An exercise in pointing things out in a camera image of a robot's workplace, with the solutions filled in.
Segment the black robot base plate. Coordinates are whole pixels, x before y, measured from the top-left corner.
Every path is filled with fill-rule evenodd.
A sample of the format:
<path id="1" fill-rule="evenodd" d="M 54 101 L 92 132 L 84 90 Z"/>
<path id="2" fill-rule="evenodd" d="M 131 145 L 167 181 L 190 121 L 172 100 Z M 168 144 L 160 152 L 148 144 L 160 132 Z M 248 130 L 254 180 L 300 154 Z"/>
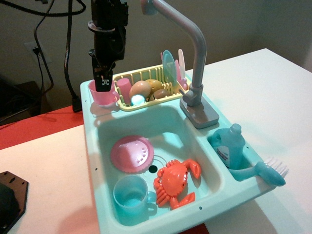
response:
<path id="1" fill-rule="evenodd" d="M 0 232 L 8 233 L 26 211 L 28 181 L 5 171 L 0 174 Z"/>

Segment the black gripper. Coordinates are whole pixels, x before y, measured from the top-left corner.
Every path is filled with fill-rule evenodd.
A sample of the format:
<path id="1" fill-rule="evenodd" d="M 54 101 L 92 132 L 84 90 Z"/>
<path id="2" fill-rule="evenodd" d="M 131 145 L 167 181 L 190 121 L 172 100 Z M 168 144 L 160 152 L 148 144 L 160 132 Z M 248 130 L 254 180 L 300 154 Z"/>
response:
<path id="1" fill-rule="evenodd" d="M 126 29 L 116 26 L 112 29 L 97 27 L 91 20 L 88 29 L 94 34 L 94 49 L 89 50 L 92 57 L 93 78 L 97 92 L 109 92 L 113 82 L 115 62 L 124 59 Z"/>

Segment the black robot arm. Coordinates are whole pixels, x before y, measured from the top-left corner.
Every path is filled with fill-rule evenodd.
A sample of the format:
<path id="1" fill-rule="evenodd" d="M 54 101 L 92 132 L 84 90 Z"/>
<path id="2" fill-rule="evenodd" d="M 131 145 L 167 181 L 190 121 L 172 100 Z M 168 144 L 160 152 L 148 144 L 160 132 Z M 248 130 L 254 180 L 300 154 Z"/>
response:
<path id="1" fill-rule="evenodd" d="M 127 2 L 121 0 L 91 1 L 88 28 L 94 35 L 94 48 L 88 54 L 97 92 L 111 90 L 116 61 L 124 59 L 128 9 Z"/>

